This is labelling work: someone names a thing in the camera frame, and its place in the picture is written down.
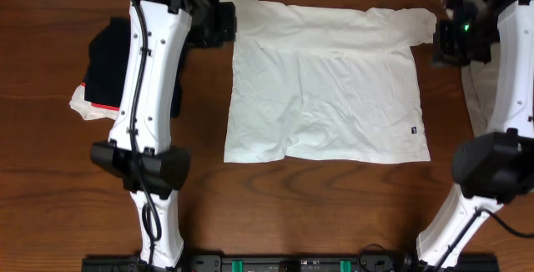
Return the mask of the white printed t-shirt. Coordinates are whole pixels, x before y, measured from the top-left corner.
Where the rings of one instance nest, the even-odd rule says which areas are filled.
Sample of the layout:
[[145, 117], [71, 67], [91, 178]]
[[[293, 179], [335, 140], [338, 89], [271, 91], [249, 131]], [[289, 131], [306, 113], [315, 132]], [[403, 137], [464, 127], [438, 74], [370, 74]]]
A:
[[431, 42], [434, 13], [227, 1], [237, 33], [225, 162], [430, 160], [411, 49]]

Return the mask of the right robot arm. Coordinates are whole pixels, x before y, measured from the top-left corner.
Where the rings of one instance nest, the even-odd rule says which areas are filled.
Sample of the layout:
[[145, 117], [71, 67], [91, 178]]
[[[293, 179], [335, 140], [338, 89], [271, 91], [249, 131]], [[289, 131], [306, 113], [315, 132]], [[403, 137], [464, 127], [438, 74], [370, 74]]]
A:
[[493, 113], [486, 133], [456, 150], [451, 191], [401, 271], [497, 271], [495, 256], [463, 252], [489, 218], [516, 237], [528, 236], [496, 214], [533, 189], [533, 0], [482, 1], [481, 9], [466, 0], [443, 2], [449, 17], [436, 24], [434, 61], [489, 63], [491, 45], [499, 43]]

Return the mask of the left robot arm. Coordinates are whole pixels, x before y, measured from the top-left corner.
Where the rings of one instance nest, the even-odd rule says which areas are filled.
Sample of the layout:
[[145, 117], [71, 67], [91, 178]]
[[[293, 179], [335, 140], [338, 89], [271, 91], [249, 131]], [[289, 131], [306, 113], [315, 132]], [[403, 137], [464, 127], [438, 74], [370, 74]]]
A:
[[90, 158], [119, 178], [138, 212], [142, 249], [131, 257], [89, 256], [84, 271], [176, 271], [184, 250], [179, 191], [190, 154], [171, 144], [171, 107], [184, 48], [235, 40], [236, 9], [221, 0], [130, 0], [128, 65], [118, 117]]

